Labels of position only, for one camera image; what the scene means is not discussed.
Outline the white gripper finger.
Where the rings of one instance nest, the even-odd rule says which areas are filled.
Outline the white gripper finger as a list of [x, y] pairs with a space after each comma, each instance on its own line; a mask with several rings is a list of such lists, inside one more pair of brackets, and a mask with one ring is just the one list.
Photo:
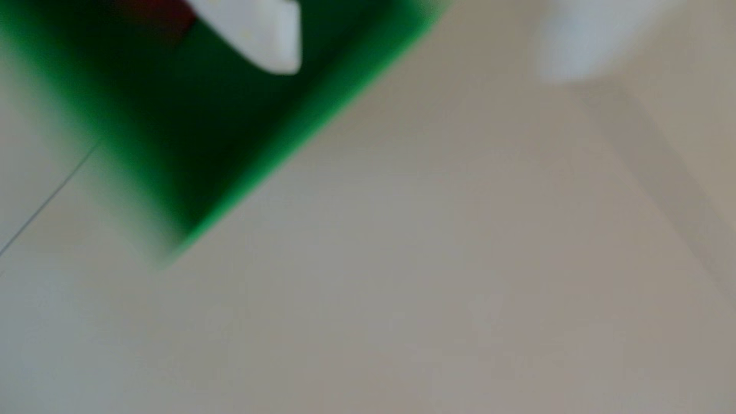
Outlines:
[[537, 40], [537, 72], [548, 82], [609, 73], [684, 1], [549, 1]]
[[187, 1], [223, 41], [259, 69], [291, 76], [302, 65], [299, 1]]

